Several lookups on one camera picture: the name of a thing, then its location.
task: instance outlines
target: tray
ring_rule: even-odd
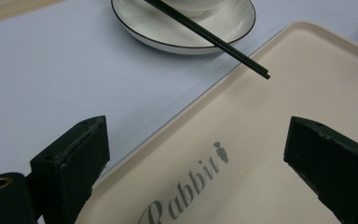
[[[358,47],[307,22],[259,49],[94,186],[76,223],[339,223],[283,162],[292,116],[358,142]]]

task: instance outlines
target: white surface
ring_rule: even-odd
[[[358,1],[253,3],[255,27],[236,45],[245,54],[293,21],[315,22],[358,45]],[[181,56],[140,43],[108,0],[65,0],[1,21],[0,174],[27,175],[40,150],[101,114],[111,168],[235,65],[226,54]]]
[[[292,116],[358,142],[358,48],[297,22],[253,57],[268,84],[235,68],[106,174],[77,223],[339,223],[282,157]]]
[[[220,51],[144,0],[113,0],[112,3],[125,28],[147,45],[168,52],[192,55]],[[228,0],[219,8],[192,20],[232,44],[251,31],[255,24],[255,8],[249,0]]]

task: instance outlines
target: chopstick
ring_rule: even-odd
[[[170,7],[166,3],[162,2],[161,0],[145,0],[148,4],[152,5],[156,9],[160,10],[161,12],[165,13],[167,16],[171,17],[172,19],[182,23],[185,27],[193,31],[194,33],[200,35],[202,38],[206,39],[217,48],[220,48],[225,53],[231,55],[233,58],[237,59],[239,62],[245,64],[259,75],[264,77],[265,79],[269,79],[270,75],[268,74],[269,70],[265,67],[260,65],[259,63],[253,61],[252,59],[248,58],[246,55],[241,53],[239,50],[233,48],[224,40],[220,39],[216,35],[212,34],[202,26],[198,25],[176,9]]]

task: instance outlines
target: logo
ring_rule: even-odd
[[[213,144],[217,157],[225,164],[228,164],[226,150],[221,147],[220,142]],[[174,190],[176,193],[166,203],[155,200],[149,204],[138,221],[138,224],[163,224],[162,219],[178,219],[186,211],[197,196],[202,194],[204,189],[212,184],[212,180],[219,174],[218,161],[212,156],[204,162],[199,160],[200,168],[197,172],[189,171],[185,184],[180,181]]]

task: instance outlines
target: white plate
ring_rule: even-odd
[[[127,31],[151,47],[179,54],[207,54],[220,50],[144,0],[111,1]],[[221,7],[192,20],[233,44],[252,30],[255,8],[249,0],[226,0]]]

